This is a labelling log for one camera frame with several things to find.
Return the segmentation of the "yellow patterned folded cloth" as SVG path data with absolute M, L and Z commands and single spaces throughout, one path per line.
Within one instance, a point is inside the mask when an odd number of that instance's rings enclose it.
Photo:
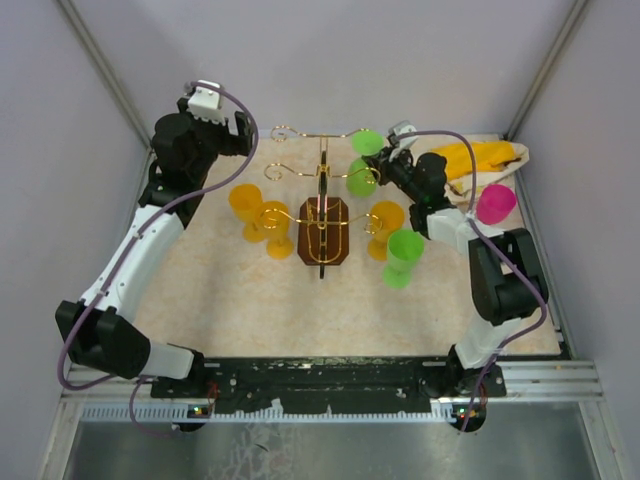
M 491 184 L 503 181 L 530 160 L 529 148 L 507 141 L 472 142 L 476 160 L 476 195 Z M 472 163 L 466 146 L 455 143 L 434 148 L 446 159 L 447 197 L 454 204 L 468 203 L 472 193 Z

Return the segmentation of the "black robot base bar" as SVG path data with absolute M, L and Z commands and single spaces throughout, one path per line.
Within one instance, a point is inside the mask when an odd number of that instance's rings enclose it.
M 433 397 L 471 393 L 481 380 L 493 390 L 501 369 L 494 361 L 464 368 L 453 352 L 445 356 L 313 356 L 205 358 L 184 380 L 158 379 L 154 399 L 230 399 L 234 394 L 356 391 L 388 387 L 426 391 Z

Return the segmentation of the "yellow wine glass hung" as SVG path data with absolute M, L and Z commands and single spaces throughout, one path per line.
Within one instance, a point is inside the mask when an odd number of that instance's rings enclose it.
M 389 237 L 403 226 L 404 220 L 403 208 L 393 201 L 381 201 L 371 208 L 370 230 L 372 238 L 368 244 L 368 254 L 374 260 L 386 260 Z

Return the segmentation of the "pink plastic wine glass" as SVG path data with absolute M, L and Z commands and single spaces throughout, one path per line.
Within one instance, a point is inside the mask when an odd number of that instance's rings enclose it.
M 494 184 L 481 193 L 476 207 L 476 217 L 487 225 L 495 225 L 505 220 L 517 205 L 517 197 L 507 186 Z

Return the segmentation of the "yellow wine glass left front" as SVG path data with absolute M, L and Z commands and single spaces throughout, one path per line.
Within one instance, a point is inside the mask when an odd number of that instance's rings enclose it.
M 288 236 L 289 211 L 284 203 L 263 202 L 256 210 L 254 222 L 267 240 L 266 252 L 271 258 L 284 260 L 293 253 L 294 244 Z

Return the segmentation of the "green wine glass standing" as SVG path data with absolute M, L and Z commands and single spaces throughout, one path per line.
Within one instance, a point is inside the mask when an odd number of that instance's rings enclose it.
M 394 289 L 406 288 L 413 269 L 424 253 L 423 237 L 410 229 L 399 229 L 387 242 L 387 260 L 382 271 L 384 283 Z

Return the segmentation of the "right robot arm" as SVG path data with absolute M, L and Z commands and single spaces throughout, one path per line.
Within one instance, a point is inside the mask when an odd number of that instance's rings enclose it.
M 530 333 L 522 322 L 547 314 L 548 285 L 536 247 L 525 228 L 496 229 L 479 210 L 461 211 L 447 197 L 446 157 L 382 148 L 364 159 L 379 185 L 394 184 L 411 201 L 409 235 L 455 248 L 469 263 L 473 315 L 441 373 L 427 382 L 433 396 L 476 396 L 501 351 Z

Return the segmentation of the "green wine glass hung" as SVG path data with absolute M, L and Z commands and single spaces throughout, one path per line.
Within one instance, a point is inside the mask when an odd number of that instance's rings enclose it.
M 351 146 L 358 157 L 349 166 L 346 188 L 351 195 L 369 197 L 375 192 L 376 185 L 367 183 L 368 170 L 371 168 L 361 157 L 378 154 L 384 147 L 384 138 L 376 131 L 362 130 L 351 137 Z

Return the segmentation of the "yellow wine glass left back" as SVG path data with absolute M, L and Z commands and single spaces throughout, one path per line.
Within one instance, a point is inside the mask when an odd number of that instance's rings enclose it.
M 263 203 L 259 187 L 255 184 L 237 185 L 229 193 L 228 201 L 235 216 L 244 224 L 243 238 L 249 243 L 262 242 L 264 235 L 254 222 L 255 213 Z

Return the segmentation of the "wooden rack base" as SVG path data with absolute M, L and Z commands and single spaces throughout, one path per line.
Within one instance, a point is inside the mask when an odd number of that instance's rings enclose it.
M 297 253 L 307 266 L 338 266 L 349 255 L 349 209 L 340 197 L 329 197 L 321 216 L 316 198 L 299 209 Z

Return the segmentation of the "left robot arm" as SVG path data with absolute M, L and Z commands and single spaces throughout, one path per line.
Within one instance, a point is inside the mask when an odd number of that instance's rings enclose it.
M 106 379 L 172 379 L 194 397 L 208 384 L 200 352 L 149 339 L 134 324 L 141 297 L 168 250 L 186 231 L 203 196 L 213 163 L 221 156 L 255 154 L 258 128 L 240 105 L 232 132 L 217 95 L 178 100 L 175 113 L 155 124 L 154 160 L 131 226 L 97 280 L 76 302 L 63 301 L 55 320 L 64 340 L 58 359 L 59 383 L 73 389 L 65 363 L 101 371 Z

